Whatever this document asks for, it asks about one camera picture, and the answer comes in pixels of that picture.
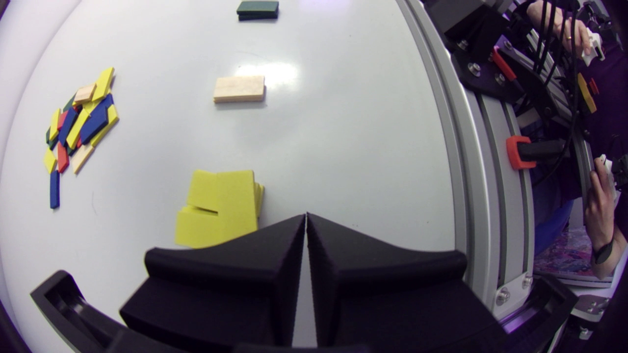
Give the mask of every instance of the black watch strap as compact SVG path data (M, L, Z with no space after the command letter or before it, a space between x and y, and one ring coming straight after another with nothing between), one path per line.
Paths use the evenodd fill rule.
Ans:
M593 258L595 260L595 264L602 264L604 261L609 259L610 253L613 251L613 242L602 246L598 251L593 253Z

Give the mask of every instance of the magazine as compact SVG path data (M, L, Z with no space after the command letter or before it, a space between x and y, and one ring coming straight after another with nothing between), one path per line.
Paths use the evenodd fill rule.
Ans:
M609 277L598 279L591 269L591 241L584 227L562 232L554 243L534 257L534 273L552 274L566 285L610 288Z

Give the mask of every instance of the screw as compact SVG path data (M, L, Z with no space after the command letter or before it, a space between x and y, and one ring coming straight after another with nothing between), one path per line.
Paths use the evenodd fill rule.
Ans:
M480 65L477 65L476 63L469 63L467 65L467 68L474 76L480 77L480 71L482 70L482 68L480 68Z
M501 73L496 73L495 74L495 81L497 81L497 83L500 86L503 86L504 83L506 82L506 78Z
M462 50L466 50L468 46L469 42L467 42L466 40L461 40L458 42L458 47Z
M497 294L497 300L495 302L497 303L497 306L500 306L507 302L508 299L510 299L510 292L508 291L508 288L503 287L501 290L499 290L499 293Z
M534 278L532 278L532 275L529 273L526 273L526 277L523 279L523 282L521 283L521 288L523 289L530 288L530 286L532 286L533 281L534 281Z

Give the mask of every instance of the white tabletop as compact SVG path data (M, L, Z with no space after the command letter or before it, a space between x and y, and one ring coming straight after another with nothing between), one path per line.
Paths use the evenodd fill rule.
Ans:
M192 171L252 169L260 227L313 212L398 246L451 250L453 197L430 83L394 1L283 1L238 22L239 1L83 0L33 72L0 181L0 251L23 337L69 348L29 293L58 269L87 301L118 309L174 245ZM116 68L119 124L49 208L52 112ZM214 105L216 78L266 76L262 103ZM295 345L315 345L307 262Z

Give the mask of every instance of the red pattern block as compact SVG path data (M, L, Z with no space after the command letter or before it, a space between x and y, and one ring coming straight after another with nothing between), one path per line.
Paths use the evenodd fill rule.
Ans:
M63 122L65 121L65 116L66 115L68 115L67 111L61 113L61 115L59 116L59 123L57 124L57 131L61 131L61 128L63 127Z
M65 172L70 165L70 158L68 157L68 151L63 147L61 142L57 143L57 166L59 167L59 173Z

